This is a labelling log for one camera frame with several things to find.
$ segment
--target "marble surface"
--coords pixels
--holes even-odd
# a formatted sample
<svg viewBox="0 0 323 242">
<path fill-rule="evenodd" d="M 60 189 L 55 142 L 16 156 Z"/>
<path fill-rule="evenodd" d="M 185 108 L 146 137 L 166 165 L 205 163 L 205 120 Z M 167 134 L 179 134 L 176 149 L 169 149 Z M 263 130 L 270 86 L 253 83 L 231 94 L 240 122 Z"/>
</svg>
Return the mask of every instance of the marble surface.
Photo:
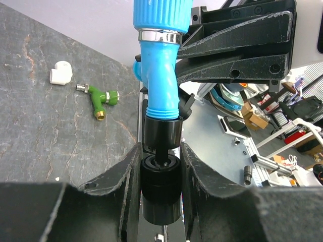
<svg viewBox="0 0 323 242">
<path fill-rule="evenodd" d="M 65 86 L 49 83 L 57 61 L 72 65 Z M 121 99 L 99 122 L 77 83 Z M 113 166 L 136 142 L 138 90 L 131 68 L 0 4 L 0 182 L 78 186 Z"/>
</svg>

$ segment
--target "green pipe fitting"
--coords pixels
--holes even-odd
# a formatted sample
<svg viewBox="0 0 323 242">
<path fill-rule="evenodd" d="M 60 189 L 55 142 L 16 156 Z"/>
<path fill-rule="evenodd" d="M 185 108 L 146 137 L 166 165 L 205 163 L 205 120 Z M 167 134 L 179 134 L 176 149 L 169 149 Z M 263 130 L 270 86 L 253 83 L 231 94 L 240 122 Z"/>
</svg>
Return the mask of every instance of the green pipe fitting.
<svg viewBox="0 0 323 242">
<path fill-rule="evenodd" d="M 103 103 L 107 103 L 108 105 L 116 105 L 119 101 L 119 93 L 115 90 L 101 92 L 96 87 L 88 84 L 77 84 L 76 90 L 91 94 L 91 99 L 94 106 L 94 116 L 97 120 L 105 119 L 106 114 L 102 105 Z"/>
</svg>

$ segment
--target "white pipe fitting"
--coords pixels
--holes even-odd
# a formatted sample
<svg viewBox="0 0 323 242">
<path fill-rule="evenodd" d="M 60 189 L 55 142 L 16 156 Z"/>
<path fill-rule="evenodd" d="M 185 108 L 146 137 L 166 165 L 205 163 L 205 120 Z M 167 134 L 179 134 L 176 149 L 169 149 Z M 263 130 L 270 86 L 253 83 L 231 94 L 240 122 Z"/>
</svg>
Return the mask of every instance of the white pipe fitting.
<svg viewBox="0 0 323 242">
<path fill-rule="evenodd" d="M 51 69 L 49 81 L 51 84 L 65 85 L 71 81 L 73 76 L 72 66 L 70 63 L 60 61 L 55 64 L 55 68 Z"/>
</svg>

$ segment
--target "black rubber cylinder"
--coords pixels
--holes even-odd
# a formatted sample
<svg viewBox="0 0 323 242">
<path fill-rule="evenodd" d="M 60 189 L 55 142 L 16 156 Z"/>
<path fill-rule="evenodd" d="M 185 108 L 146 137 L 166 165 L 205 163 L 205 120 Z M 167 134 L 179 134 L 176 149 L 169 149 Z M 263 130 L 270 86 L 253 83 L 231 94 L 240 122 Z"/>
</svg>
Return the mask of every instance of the black rubber cylinder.
<svg viewBox="0 0 323 242">
<path fill-rule="evenodd" d="M 183 118 L 160 120 L 145 117 L 144 144 L 154 149 L 171 150 L 181 144 Z"/>
<path fill-rule="evenodd" d="M 245 185 L 250 185 L 251 179 L 252 179 L 252 167 L 250 165 L 246 165 L 244 167 L 244 172 L 243 172 L 243 183 Z"/>
<path fill-rule="evenodd" d="M 141 161 L 140 179 L 144 218 L 155 225 L 168 225 L 181 216 L 181 166 L 180 159 L 168 155 L 164 167 L 150 155 Z"/>
</svg>

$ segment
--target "blue pipe fitting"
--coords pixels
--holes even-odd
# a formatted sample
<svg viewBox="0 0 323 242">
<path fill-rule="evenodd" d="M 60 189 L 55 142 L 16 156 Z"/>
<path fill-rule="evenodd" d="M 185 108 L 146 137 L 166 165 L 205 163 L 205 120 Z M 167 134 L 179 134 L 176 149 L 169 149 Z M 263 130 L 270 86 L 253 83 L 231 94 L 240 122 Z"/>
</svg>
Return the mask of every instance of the blue pipe fitting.
<svg viewBox="0 0 323 242">
<path fill-rule="evenodd" d="M 134 27 L 137 30 L 163 30 L 185 34 L 188 31 L 192 0 L 134 0 Z M 135 63 L 135 76 L 148 89 L 147 116 L 177 119 L 178 86 L 175 64 L 178 43 L 141 40 L 141 62 Z"/>
</svg>

